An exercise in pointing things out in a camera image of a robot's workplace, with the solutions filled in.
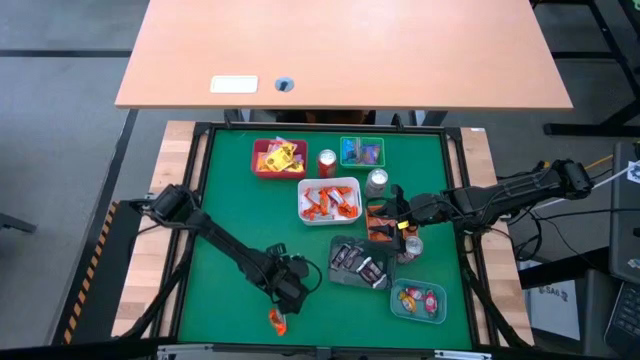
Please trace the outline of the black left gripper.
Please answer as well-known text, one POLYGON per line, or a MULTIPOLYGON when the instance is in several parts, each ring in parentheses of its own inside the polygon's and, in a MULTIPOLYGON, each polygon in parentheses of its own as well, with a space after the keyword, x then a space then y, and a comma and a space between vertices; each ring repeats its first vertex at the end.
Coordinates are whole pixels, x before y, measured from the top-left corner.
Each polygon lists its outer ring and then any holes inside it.
POLYGON ((307 259, 301 255, 287 255, 283 243, 268 248, 272 260, 269 270, 270 289, 279 298, 275 305, 281 314, 299 314, 309 294, 302 280, 309 276, 307 259))

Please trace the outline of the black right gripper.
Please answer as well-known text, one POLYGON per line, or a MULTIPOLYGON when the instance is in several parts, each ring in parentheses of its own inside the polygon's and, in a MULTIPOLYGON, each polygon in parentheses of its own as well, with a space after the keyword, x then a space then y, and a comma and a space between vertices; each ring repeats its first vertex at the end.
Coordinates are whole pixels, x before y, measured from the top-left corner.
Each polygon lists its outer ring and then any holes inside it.
MULTIPOLYGON (((404 190, 396 184, 391 186, 395 206, 393 218, 399 222, 407 222, 410 226, 426 226, 445 223, 451 220, 450 204, 436 194, 423 193, 406 200, 404 190)), ((406 252, 406 240, 403 232, 395 225, 385 224, 368 228, 371 234, 377 233, 392 236, 391 248, 396 253, 406 252)))

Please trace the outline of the orange plastic basket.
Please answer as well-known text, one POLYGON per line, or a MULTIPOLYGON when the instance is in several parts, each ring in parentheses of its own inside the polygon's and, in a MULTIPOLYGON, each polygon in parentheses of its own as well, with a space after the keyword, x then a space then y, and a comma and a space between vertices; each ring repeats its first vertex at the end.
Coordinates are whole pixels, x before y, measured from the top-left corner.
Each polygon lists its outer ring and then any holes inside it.
MULTIPOLYGON (((367 213, 366 213, 367 237, 368 237, 368 239, 370 241, 373 241, 373 242, 390 243, 392 241, 392 236, 384 236, 382 234, 377 234, 377 233, 371 234, 368 231, 368 228, 371 227, 369 225, 368 218, 369 217, 377 217, 376 213, 379 212, 382 208, 383 208, 382 205, 371 205, 371 206, 369 206, 367 208, 367 213)), ((380 217, 378 217, 378 218, 391 219, 390 216, 386 213, 386 211, 383 211, 382 215, 380 217)), ((407 227, 405 229, 402 229, 402 230, 398 229, 398 231, 402 231, 403 232, 404 238, 407 238, 409 236, 417 236, 419 234, 419 230, 418 230, 417 226, 409 226, 409 227, 407 227)))

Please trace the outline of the red Coca-Cola can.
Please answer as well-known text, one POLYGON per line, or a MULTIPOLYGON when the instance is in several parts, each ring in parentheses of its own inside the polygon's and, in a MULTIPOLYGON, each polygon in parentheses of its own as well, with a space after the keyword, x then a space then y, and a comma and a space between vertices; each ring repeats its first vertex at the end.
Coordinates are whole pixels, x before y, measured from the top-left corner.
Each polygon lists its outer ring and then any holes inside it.
POLYGON ((409 236, 405 240, 405 251, 397 254, 399 264, 408 264, 421 256, 424 250, 422 240, 417 236, 409 236))
POLYGON ((333 178, 336 173, 337 156, 331 149, 322 150, 317 157, 318 176, 321 178, 333 178))

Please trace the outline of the grey translucent plastic bin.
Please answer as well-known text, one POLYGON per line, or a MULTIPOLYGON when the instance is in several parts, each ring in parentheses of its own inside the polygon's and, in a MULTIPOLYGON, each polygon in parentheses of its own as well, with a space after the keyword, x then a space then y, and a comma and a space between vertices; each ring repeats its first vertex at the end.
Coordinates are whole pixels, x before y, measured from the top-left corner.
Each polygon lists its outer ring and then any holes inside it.
POLYGON ((331 240, 329 257, 328 257, 329 280, 331 282, 342 284, 342 285, 373 289, 356 272, 356 269, 367 257, 372 258, 371 267, 379 275, 381 275, 382 273, 387 274, 389 283, 386 289, 391 288, 395 278, 395 268, 396 268, 395 255, 389 249, 387 249, 385 246, 379 243, 374 243, 369 240, 358 239, 358 238, 348 237, 348 236, 335 236, 331 240), (342 244, 347 244, 351 248, 353 246, 358 246, 363 249, 363 252, 357 258, 357 260, 353 264, 350 271, 345 270, 342 267, 342 264, 339 270, 333 270, 330 268, 330 260, 342 244))

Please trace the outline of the white plastic bin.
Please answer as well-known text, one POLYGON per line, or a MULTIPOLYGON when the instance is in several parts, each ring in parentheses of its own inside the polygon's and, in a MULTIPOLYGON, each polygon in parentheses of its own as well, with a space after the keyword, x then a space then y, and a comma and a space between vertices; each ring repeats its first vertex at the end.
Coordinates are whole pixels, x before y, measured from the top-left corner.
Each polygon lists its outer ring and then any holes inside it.
POLYGON ((354 223, 363 213, 363 202, 360 191, 359 181, 354 177, 324 178, 324 179, 304 179, 298 183, 298 216, 307 226, 326 226, 326 225, 347 225, 354 223), (330 199, 330 214, 321 216, 318 220, 309 221, 302 217, 303 210, 312 206, 305 198, 304 193, 308 188, 325 189, 326 192, 331 187, 351 187, 353 192, 343 195, 346 202, 350 205, 358 206, 357 218, 346 218, 338 213, 338 206, 330 199))

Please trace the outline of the green plastic basket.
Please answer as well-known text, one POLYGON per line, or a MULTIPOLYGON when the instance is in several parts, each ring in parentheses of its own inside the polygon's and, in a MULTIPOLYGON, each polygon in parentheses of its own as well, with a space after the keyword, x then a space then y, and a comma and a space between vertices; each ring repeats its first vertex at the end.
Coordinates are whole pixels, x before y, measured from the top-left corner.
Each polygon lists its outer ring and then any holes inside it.
POLYGON ((344 167, 344 168, 352 168, 352 169, 373 169, 373 168, 381 168, 385 166, 385 145, 384 145, 384 140, 382 138, 379 137, 355 137, 355 136, 343 136, 340 138, 340 150, 339 150, 339 164, 344 167), (380 145, 381 146, 381 154, 380 154, 380 161, 378 164, 376 165, 362 165, 358 163, 356 164, 344 164, 343 160, 342 160, 342 141, 345 138, 357 138, 358 139, 358 145, 359 145, 359 149, 362 145, 380 145))

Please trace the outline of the teal plastic bin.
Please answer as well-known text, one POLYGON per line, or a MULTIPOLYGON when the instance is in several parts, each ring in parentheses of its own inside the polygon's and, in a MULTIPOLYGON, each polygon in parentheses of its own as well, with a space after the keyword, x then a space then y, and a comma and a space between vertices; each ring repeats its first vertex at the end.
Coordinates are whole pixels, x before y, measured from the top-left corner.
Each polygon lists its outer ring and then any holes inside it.
POLYGON ((435 283, 411 280, 399 278, 394 281, 390 292, 390 310, 399 317, 408 320, 424 322, 429 324, 442 324, 447 316, 447 294, 444 288, 435 283), (416 312, 411 314, 405 311, 398 300, 398 293, 405 291, 408 287, 416 287, 424 290, 426 293, 428 290, 433 290, 438 299, 438 313, 435 318, 429 318, 425 311, 424 300, 416 301, 416 312))

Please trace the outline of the wooden table side board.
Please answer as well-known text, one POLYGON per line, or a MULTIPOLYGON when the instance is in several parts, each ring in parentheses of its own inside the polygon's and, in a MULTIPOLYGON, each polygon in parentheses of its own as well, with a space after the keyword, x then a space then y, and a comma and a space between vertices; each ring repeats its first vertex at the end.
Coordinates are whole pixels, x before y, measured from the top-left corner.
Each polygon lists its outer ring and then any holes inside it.
MULTIPOLYGON (((497 183, 488 138, 483 128, 448 128, 448 146, 455 186, 488 187, 497 183)), ((513 246, 501 221, 481 238, 476 254, 468 256, 472 269, 482 261, 493 302, 517 335, 532 345, 534 339, 513 246)))
MULTIPOLYGON (((151 178, 149 197, 157 195, 168 184, 199 186, 208 144, 210 126, 205 123, 170 121, 167 123, 159 155, 151 178)), ((118 304, 113 336, 124 334, 150 306, 168 277, 177 267, 187 247, 188 233, 152 227, 144 218, 142 233, 134 241, 124 288, 118 304)))

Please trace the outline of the red plastic bin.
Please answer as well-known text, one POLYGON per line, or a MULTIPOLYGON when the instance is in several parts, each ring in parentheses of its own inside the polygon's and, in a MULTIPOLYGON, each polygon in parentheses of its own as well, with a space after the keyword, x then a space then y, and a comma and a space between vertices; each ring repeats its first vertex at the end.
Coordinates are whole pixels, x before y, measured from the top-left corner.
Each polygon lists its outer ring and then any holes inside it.
POLYGON ((271 178, 271 179, 302 179, 306 176, 306 171, 308 170, 308 160, 307 160, 307 142, 304 140, 287 140, 282 137, 275 137, 272 139, 257 139, 254 141, 253 152, 252 152, 252 161, 251 161, 251 170, 253 173, 260 178, 271 178), (294 153, 294 158, 296 156, 301 156, 304 159, 304 168, 305 171, 301 173, 292 173, 288 172, 284 169, 281 172, 257 172, 256 168, 256 160, 259 152, 267 152, 268 145, 271 141, 277 141, 280 145, 281 141, 289 141, 293 142, 297 145, 297 148, 294 153))

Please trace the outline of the light wooden desk top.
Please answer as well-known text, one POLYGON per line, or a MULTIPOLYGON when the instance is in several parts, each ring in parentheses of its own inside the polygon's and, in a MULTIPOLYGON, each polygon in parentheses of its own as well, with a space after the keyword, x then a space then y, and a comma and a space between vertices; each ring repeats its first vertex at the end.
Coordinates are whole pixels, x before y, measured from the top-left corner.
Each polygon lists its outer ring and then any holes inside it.
POLYGON ((115 103, 572 108, 528 0, 150 0, 115 103), (213 94, 216 75, 255 75, 258 90, 213 94))

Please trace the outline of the yellow black hazard strip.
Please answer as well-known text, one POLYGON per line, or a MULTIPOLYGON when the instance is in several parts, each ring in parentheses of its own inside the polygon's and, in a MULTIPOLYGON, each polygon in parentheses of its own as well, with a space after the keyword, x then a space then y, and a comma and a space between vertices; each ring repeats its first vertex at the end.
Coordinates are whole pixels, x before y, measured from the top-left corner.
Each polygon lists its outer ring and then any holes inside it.
POLYGON ((90 248, 89 260, 85 266, 80 266, 80 283, 76 290, 71 290, 70 296, 67 298, 67 315, 62 316, 62 340, 63 345, 69 345, 72 342, 73 334, 78 327, 80 315, 84 304, 88 299, 88 293, 91 281, 97 272, 98 263, 102 256, 103 248, 106 243, 108 233, 111 229, 113 217, 119 207, 119 202, 112 202, 105 216, 103 224, 98 228, 98 236, 96 243, 90 248))

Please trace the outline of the white rectangular desk plate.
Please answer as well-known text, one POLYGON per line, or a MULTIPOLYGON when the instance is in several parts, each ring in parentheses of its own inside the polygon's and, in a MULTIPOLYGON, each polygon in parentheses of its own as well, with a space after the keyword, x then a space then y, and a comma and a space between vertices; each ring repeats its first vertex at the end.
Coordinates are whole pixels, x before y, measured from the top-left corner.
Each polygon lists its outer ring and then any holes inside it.
POLYGON ((255 75, 216 75, 210 83, 213 94, 252 94, 258 90, 259 78, 255 75))

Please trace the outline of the black computer case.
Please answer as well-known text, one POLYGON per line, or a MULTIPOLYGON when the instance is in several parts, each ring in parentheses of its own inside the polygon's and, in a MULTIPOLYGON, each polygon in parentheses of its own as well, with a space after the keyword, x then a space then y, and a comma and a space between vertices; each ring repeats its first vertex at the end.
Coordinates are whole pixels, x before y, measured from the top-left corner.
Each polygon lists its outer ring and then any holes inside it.
POLYGON ((619 142, 613 153, 609 269, 640 285, 640 144, 619 142))

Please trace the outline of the black keyboard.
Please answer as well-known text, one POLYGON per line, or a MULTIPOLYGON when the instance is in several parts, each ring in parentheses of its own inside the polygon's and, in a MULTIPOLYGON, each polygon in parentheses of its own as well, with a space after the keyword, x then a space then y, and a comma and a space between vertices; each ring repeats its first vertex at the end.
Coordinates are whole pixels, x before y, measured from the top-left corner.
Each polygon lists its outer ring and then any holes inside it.
POLYGON ((604 342, 621 358, 640 360, 640 285, 621 284, 604 342))

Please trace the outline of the black furniture foot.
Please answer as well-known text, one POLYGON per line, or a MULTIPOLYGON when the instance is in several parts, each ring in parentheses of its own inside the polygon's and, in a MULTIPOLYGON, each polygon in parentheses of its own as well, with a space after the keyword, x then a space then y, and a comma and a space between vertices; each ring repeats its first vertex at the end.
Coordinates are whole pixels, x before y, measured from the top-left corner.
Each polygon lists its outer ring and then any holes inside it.
POLYGON ((13 216, 0 213, 0 230, 15 229, 24 233, 34 233, 37 226, 13 216))

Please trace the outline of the silver metal bracket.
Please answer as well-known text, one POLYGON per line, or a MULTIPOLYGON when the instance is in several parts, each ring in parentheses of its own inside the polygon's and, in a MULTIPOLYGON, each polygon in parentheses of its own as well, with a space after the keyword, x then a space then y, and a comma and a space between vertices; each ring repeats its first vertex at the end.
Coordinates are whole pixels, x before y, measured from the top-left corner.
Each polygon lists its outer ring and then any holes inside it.
POLYGON ((179 356, 205 353, 207 344, 161 345, 156 351, 156 360, 176 360, 179 356))
POLYGON ((453 350, 435 350, 433 358, 437 360, 493 360, 490 353, 453 350))

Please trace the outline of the black table frame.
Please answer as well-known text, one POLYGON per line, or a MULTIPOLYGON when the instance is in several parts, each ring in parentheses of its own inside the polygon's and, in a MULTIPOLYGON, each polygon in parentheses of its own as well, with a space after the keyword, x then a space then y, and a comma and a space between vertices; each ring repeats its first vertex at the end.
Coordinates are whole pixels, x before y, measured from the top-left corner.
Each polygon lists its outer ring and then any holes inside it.
MULTIPOLYGON (((192 185, 204 196, 213 218, 242 242, 259 248, 281 242, 290 251, 323 262, 331 238, 358 236, 363 222, 305 226, 293 208, 296 182, 256 177, 250 169, 251 149, 259 138, 282 136, 306 141, 309 156, 315 157, 322 149, 337 149, 346 135, 383 138, 387 166, 407 164, 419 175, 417 180, 401 180, 411 195, 469 185, 475 175, 493 167, 487 149, 478 155, 470 152, 467 128, 172 121, 164 132, 152 190, 173 182, 192 185), (237 185, 245 192, 229 210, 223 200, 237 185), (244 222, 232 226, 233 214, 244 222)), ((435 225, 425 234, 429 255, 404 267, 401 275, 445 288, 449 312, 441 324, 394 316, 385 292, 324 282, 299 314, 288 317, 288 332, 278 336, 267 321, 267 297, 226 256, 195 240, 183 281, 167 306, 167 332, 181 342, 240 352, 255 347, 284 353, 329 348, 334 353, 399 354, 502 345, 502 335, 461 277, 453 228, 435 225)))

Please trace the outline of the black desk leg frame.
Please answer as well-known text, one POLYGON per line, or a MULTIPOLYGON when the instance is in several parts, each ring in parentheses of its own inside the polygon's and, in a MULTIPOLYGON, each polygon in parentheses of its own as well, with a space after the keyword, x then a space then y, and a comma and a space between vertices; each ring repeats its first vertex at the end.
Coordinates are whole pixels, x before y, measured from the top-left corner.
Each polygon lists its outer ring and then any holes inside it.
POLYGON ((627 58, 607 24, 595 0, 533 0, 532 7, 553 4, 567 6, 586 6, 594 18, 599 32, 608 48, 607 51, 552 51, 554 60, 612 60, 622 70, 624 77, 634 95, 634 100, 610 117, 597 124, 564 124, 547 123, 544 133, 549 136, 584 136, 584 137, 640 137, 640 125, 631 126, 627 122, 640 116, 640 82, 635 75, 640 68, 632 70, 627 58))

